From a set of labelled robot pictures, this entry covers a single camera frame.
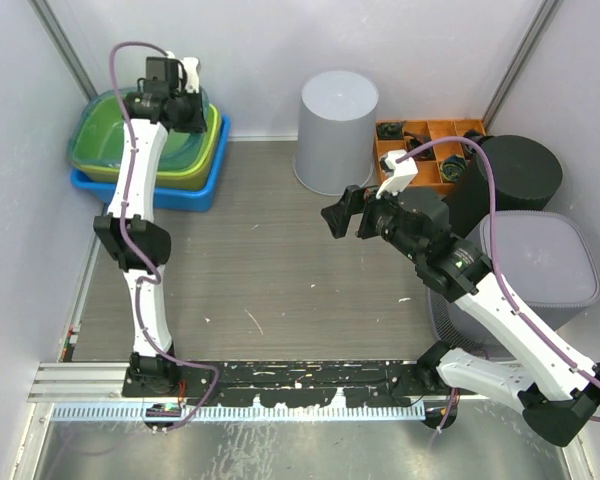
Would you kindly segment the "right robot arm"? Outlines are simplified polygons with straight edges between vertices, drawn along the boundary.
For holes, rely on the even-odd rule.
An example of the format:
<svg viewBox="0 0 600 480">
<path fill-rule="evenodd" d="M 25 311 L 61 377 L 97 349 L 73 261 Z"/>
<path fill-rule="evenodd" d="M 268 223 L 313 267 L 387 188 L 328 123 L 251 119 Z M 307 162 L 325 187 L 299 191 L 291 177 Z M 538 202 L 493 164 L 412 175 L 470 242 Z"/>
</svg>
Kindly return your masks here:
<svg viewBox="0 0 600 480">
<path fill-rule="evenodd" d="M 477 320 L 521 365 L 507 367 L 439 341 L 417 362 L 424 390 L 439 394 L 451 387 L 483 395 L 518 412 L 558 447 L 568 446 L 595 420 L 600 362 L 560 338 L 486 254 L 452 233 L 448 207 L 434 190 L 389 193 L 352 185 L 321 211 L 335 238 L 346 235 L 354 215 L 361 218 L 358 238 L 380 237 L 393 246 L 414 264 L 426 287 Z"/>
</svg>

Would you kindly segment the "light grey round bucket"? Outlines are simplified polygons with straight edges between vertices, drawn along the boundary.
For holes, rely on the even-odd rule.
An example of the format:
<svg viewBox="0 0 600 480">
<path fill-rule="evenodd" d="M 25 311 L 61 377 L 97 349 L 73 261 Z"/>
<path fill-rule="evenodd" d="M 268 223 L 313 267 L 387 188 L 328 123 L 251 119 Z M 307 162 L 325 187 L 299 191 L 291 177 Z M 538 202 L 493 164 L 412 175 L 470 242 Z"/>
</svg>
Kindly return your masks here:
<svg viewBox="0 0 600 480">
<path fill-rule="evenodd" d="M 371 178 L 379 93 L 367 77 L 331 70 L 312 76 L 301 90 L 294 173 L 316 193 L 340 195 Z"/>
</svg>

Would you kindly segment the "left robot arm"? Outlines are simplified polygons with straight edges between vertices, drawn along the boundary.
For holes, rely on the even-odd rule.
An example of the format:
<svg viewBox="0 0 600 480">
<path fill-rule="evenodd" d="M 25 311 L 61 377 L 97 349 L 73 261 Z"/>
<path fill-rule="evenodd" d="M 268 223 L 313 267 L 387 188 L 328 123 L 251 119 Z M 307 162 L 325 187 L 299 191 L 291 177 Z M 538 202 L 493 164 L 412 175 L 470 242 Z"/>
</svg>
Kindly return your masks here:
<svg viewBox="0 0 600 480">
<path fill-rule="evenodd" d="M 114 195 L 94 231 L 123 273 L 132 306 L 133 350 L 126 381 L 158 396 L 174 393 L 181 366 L 166 320 L 163 289 L 171 236 L 154 220 L 159 161 L 170 133 L 206 130 L 196 57 L 149 57 L 136 91 L 116 97 L 124 119 Z"/>
</svg>

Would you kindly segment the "grey mesh waste basket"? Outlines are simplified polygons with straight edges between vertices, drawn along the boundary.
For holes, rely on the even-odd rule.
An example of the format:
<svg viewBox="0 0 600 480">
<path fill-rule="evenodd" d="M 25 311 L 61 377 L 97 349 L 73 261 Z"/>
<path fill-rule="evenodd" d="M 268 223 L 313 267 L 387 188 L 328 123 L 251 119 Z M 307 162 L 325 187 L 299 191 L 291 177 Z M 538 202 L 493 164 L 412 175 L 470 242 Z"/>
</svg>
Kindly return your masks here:
<svg viewBox="0 0 600 480">
<path fill-rule="evenodd" d="M 600 298 L 593 256 L 580 230 L 565 216 L 500 211 L 496 249 L 510 287 L 554 330 Z M 429 290 L 426 300 L 437 340 L 495 361 L 514 358 L 485 327 L 441 295 Z"/>
</svg>

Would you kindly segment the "yellow-green plastic tub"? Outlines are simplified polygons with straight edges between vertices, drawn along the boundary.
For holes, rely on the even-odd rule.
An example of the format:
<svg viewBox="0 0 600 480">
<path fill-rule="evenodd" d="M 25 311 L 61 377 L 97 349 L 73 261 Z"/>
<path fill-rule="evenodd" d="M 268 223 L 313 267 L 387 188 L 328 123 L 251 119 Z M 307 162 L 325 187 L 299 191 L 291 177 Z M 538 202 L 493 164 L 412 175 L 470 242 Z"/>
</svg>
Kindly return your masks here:
<svg viewBox="0 0 600 480">
<path fill-rule="evenodd" d="M 197 191 L 206 185 L 221 128 L 221 115 L 213 104 L 206 122 L 208 129 L 202 135 L 169 134 L 156 175 L 157 187 Z"/>
</svg>

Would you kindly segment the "black ribbed bin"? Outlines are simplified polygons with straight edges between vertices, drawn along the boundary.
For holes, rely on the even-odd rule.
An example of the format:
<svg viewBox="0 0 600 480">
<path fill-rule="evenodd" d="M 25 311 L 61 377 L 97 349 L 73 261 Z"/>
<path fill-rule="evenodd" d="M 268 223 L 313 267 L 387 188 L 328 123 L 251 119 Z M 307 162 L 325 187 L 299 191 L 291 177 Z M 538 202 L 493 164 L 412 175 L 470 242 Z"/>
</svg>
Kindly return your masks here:
<svg viewBox="0 0 600 480">
<path fill-rule="evenodd" d="M 476 141 L 486 153 L 495 180 L 496 209 L 542 210 L 563 180 L 562 166 L 544 145 L 518 135 L 485 136 Z M 453 233 L 467 236 L 489 213 L 484 164 L 474 153 L 445 196 Z"/>
</svg>

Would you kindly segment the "green plastic tub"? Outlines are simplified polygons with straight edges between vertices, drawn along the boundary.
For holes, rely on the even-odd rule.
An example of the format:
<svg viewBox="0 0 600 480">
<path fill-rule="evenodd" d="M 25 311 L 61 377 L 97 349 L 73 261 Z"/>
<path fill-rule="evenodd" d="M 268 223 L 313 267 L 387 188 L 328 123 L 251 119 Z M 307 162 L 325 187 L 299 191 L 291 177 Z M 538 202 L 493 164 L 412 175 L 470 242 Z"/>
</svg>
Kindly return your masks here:
<svg viewBox="0 0 600 480">
<path fill-rule="evenodd" d="M 204 96 L 205 120 L 210 104 Z M 94 167 L 107 172 L 118 171 L 125 128 L 114 92 L 101 94 L 85 107 L 74 128 L 67 147 L 70 162 L 81 170 Z"/>
</svg>

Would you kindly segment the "blue plastic tub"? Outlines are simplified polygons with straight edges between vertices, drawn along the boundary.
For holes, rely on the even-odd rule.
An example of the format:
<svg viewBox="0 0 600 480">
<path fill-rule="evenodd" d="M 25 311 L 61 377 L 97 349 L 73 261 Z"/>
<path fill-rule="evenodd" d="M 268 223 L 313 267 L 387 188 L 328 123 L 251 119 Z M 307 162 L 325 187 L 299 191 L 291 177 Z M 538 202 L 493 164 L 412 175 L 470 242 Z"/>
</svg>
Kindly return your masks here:
<svg viewBox="0 0 600 480">
<path fill-rule="evenodd" d="M 205 186 L 197 191 L 157 187 L 154 193 L 154 206 L 156 208 L 174 211 L 206 212 L 212 207 L 223 169 L 230 129 L 231 121 L 229 117 L 222 115 L 218 142 Z M 91 193 L 105 205 L 108 205 L 114 196 L 114 183 L 92 181 L 85 173 L 76 169 L 71 171 L 70 182 L 76 189 Z"/>
</svg>

